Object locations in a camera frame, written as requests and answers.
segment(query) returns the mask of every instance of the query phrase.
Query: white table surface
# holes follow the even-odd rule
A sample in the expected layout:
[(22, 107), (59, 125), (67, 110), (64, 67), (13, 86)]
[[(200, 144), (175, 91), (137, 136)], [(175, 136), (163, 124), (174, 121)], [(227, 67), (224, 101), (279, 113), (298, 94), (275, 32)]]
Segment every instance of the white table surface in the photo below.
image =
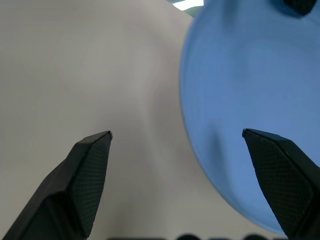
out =
[(90, 240), (241, 239), (184, 130), (179, 64), (192, 18), (165, 0), (2, 0), (0, 238), (83, 137), (111, 130)]

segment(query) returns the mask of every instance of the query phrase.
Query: black object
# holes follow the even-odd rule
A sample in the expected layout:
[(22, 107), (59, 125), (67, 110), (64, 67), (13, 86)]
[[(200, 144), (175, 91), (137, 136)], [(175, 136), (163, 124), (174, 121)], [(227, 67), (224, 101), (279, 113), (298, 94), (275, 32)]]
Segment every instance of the black object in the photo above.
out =
[(289, 238), (320, 238), (320, 169), (291, 140), (244, 129), (260, 188)]
[(297, 13), (305, 16), (314, 8), (317, 0), (283, 0), (288, 6)]
[(3, 240), (85, 240), (105, 184), (110, 131), (88, 136), (42, 181)]
[(179, 236), (177, 240), (200, 240), (200, 238), (193, 234), (184, 234), (182, 236)]
[(258, 234), (251, 234), (246, 236), (243, 240), (268, 240), (268, 239)]

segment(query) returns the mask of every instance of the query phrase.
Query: white backdrop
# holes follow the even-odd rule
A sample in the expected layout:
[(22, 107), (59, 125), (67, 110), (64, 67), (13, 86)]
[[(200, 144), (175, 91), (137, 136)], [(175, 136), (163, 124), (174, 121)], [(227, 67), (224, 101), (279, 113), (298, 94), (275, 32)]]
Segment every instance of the white backdrop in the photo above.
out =
[(275, 236), (215, 192), (190, 148), (179, 63), (192, 18), (165, 0), (2, 0), (0, 237), (83, 137), (111, 130), (90, 240)]

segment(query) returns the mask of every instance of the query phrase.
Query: textured grip pad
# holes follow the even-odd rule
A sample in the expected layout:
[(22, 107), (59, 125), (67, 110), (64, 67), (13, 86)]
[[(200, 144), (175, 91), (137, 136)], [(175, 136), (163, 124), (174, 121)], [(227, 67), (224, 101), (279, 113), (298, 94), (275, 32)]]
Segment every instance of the textured grip pad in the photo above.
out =
[(277, 141), (290, 140), (272, 133), (246, 129), (243, 137), (267, 202), (284, 233), (288, 237), (294, 236), (315, 193), (308, 179), (277, 144)]
[(107, 137), (99, 139), (90, 147), (68, 193), (86, 237), (91, 233), (104, 190), (109, 155)]

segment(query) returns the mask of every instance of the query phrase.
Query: blue bowl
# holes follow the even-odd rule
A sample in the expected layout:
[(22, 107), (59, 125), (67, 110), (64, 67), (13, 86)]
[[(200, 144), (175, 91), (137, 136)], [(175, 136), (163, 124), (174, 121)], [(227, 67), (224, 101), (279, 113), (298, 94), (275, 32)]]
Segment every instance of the blue bowl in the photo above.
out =
[(320, 2), (305, 17), (281, 0), (206, 2), (186, 38), (180, 99), (212, 185), (244, 217), (283, 234), (242, 130), (289, 138), (320, 165)]

